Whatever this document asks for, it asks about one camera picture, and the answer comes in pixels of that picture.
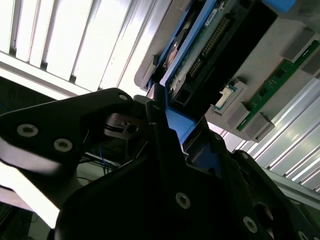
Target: electronic component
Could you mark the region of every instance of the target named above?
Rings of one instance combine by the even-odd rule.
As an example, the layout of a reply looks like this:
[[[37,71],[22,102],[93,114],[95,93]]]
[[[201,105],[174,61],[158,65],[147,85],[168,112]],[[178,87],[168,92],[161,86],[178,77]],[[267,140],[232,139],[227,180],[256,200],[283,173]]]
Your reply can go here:
[[[237,127],[239,131],[242,131],[246,127],[266,102],[297,71],[319,45],[320,43],[315,40],[294,63],[287,59],[284,59],[280,63],[271,76],[263,83],[260,89],[258,89],[256,94],[245,104],[250,113]]]
[[[172,90],[171,92],[174,95],[176,90],[180,90],[179,87],[177,88],[177,85],[183,83],[184,80],[188,83],[194,82],[196,73],[203,63],[206,62],[205,58],[208,57],[209,52],[216,46],[218,40],[223,35],[224,30],[230,23],[230,18],[225,16],[225,13],[230,11],[235,2],[236,0],[228,1],[223,10],[220,10],[220,5],[222,3],[216,5],[208,16],[171,80],[169,89]]]
[[[227,85],[220,93],[222,94],[222,97],[220,100],[214,105],[214,107],[218,110],[221,110],[225,103],[228,101],[228,99],[231,97],[231,95],[236,91],[237,89],[232,87],[231,85]]]

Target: blue cable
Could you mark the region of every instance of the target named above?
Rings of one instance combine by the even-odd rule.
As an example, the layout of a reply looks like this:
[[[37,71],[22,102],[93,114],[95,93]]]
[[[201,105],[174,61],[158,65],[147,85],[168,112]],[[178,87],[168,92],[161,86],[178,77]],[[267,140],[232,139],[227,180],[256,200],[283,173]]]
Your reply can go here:
[[[113,166],[112,166],[110,163],[106,162],[106,161],[104,160],[104,158],[102,157],[102,145],[100,145],[100,147],[99,147],[99,153],[100,153],[101,161],[102,161],[106,166],[112,168]]]
[[[95,150],[91,149],[91,152],[92,152],[94,155],[97,155],[96,152],[95,152]],[[99,159],[99,162],[100,162],[100,165],[101,165],[101,167],[102,167],[102,169],[103,169],[103,173],[105,173],[105,166],[104,166],[104,162],[103,162],[102,159],[103,159],[103,158]]]

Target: screw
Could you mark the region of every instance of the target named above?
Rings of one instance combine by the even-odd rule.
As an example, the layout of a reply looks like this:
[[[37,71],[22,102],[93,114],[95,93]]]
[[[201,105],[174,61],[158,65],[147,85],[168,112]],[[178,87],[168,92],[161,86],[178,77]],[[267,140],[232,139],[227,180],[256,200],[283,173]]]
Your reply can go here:
[[[221,136],[217,133],[214,134],[215,138],[218,139],[219,141],[221,140]]]
[[[244,225],[246,226],[246,228],[247,228],[250,232],[252,232],[252,233],[254,233],[254,234],[256,234],[256,233],[258,232],[258,227],[257,227],[255,221],[253,221],[250,217],[245,216],[245,217],[243,218],[243,223],[244,223]]]
[[[175,195],[176,203],[179,204],[180,207],[183,209],[188,209],[191,206],[190,199],[187,195],[185,195],[183,192],[178,192]]]
[[[155,105],[155,104],[153,104],[153,107],[154,107],[155,109],[157,109],[157,110],[160,110],[160,107],[157,106],[157,105]]]
[[[245,152],[242,153],[242,157],[244,157],[245,159],[249,159],[248,154],[246,154]]]
[[[53,146],[55,150],[63,153],[69,152],[73,147],[72,142],[64,138],[55,140]]]
[[[39,130],[32,124],[21,124],[16,128],[16,132],[22,137],[30,138],[37,135]]]
[[[123,95],[123,94],[120,94],[119,97],[123,100],[128,100],[127,96]]]
[[[298,231],[298,235],[299,235],[301,240],[309,240],[307,238],[307,236],[302,231]]]

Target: circuit board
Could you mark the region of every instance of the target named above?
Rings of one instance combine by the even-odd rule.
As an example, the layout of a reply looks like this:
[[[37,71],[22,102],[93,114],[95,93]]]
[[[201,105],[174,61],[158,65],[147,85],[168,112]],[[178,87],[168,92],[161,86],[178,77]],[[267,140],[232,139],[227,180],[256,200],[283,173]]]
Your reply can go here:
[[[250,111],[249,115],[237,127],[242,131],[245,126],[253,119],[260,109],[267,103],[269,99],[291,78],[305,60],[318,48],[320,43],[313,41],[311,45],[303,52],[303,54],[293,63],[284,59],[280,65],[273,71],[269,78],[262,84],[253,97],[245,104]]]
[[[222,1],[212,10],[172,78],[169,89],[175,90],[177,82],[184,79],[188,72],[191,76],[196,73],[201,66],[202,54],[210,52],[223,33],[223,28],[228,26],[230,20],[225,17],[225,14],[230,11],[235,2],[236,0]]]

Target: green pcb strip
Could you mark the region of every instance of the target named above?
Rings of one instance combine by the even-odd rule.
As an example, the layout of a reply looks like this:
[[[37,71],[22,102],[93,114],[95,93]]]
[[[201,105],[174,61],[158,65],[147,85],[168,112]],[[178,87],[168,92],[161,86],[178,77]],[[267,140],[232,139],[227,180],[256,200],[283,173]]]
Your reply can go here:
[[[320,45],[318,41],[313,41],[303,54],[294,62],[284,59],[274,70],[271,76],[263,83],[255,95],[245,104],[250,111],[249,115],[236,128],[242,131],[245,126],[254,118],[267,101],[282,87],[282,85],[298,70],[305,60]]]

